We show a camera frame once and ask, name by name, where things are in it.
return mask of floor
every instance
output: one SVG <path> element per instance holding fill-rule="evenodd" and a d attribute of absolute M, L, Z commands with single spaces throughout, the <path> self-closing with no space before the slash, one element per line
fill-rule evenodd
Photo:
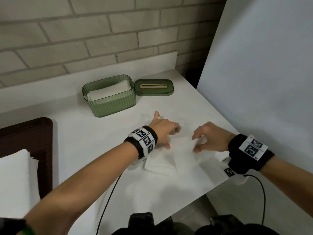
<path fill-rule="evenodd" d="M 213 216 L 217 216 L 217 213 L 206 195 L 203 195 L 171 217 L 174 222 L 182 222 L 196 231 L 204 225 L 209 225 L 209 218 Z"/>

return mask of brick wall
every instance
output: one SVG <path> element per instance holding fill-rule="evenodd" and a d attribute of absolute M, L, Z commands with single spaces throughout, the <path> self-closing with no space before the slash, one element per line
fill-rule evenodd
<path fill-rule="evenodd" d="M 226 0 L 1 0 L 0 85 L 178 51 L 201 68 Z"/>

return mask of tissue box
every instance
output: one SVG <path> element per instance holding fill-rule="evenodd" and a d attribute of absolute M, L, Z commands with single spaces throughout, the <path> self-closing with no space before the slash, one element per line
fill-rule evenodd
<path fill-rule="evenodd" d="M 121 81 L 128 80 L 131 90 L 108 96 L 99 100 L 89 101 L 87 94 L 92 90 L 103 89 L 115 85 Z M 88 102 L 90 109 L 96 117 L 104 117 L 121 110 L 133 107 L 136 104 L 134 82 L 128 75 L 118 75 L 87 83 L 82 88 L 84 99 Z"/>

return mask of cable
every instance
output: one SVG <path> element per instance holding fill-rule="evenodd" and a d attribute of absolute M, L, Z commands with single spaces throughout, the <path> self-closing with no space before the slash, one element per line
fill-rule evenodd
<path fill-rule="evenodd" d="M 264 195 L 264 208 L 263 208 L 263 217 L 262 217 L 262 223 L 261 223 L 261 225 L 263 225 L 263 223 L 264 223 L 264 218 L 265 218 L 265 205 L 266 205 L 266 197 L 265 197 L 265 190 L 264 190 L 263 184 L 262 184 L 262 182 L 261 182 L 256 176 L 254 176 L 254 175 L 246 174 L 246 175 L 244 175 L 244 176 L 245 176 L 245 177 L 251 176 L 251 177 L 256 178 L 256 179 L 260 182 L 260 184 L 261 184 L 261 186 L 262 186 L 263 195 Z"/>
<path fill-rule="evenodd" d="M 111 196 L 112 196 L 112 194 L 113 194 L 113 191 L 114 191 L 114 189 L 115 189 L 115 186 L 116 186 L 116 184 L 118 183 L 118 181 L 119 181 L 120 177 L 122 176 L 122 174 L 120 174 L 120 176 L 118 177 L 117 181 L 115 182 L 115 185 L 114 185 L 113 190 L 112 190 L 112 192 L 111 192 L 111 194 L 110 194 L 110 197 L 109 197 L 108 201 L 106 202 L 106 205 L 105 205 L 105 207 L 104 207 L 103 213 L 102 213 L 102 215 L 101 215 L 101 218 L 100 218 L 100 221 L 99 221 L 99 224 L 98 224 L 98 228 L 97 228 L 97 233 L 96 233 L 96 235 L 98 235 L 100 223 L 101 223 L 102 217 L 103 217 L 103 215 L 104 215 L 105 209 L 106 209 L 106 207 L 108 206 L 108 203 L 109 203 L 109 201 L 110 201 L 110 199 L 111 199 Z"/>

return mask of white backdrop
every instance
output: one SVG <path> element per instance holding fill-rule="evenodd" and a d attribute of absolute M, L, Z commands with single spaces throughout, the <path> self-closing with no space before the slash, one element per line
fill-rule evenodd
<path fill-rule="evenodd" d="M 313 173 L 313 0 L 227 0 L 197 90 L 241 133 Z M 313 219 L 259 173 L 265 225 L 313 234 Z M 208 193 L 219 214 L 260 223 L 263 194 L 250 178 Z"/>

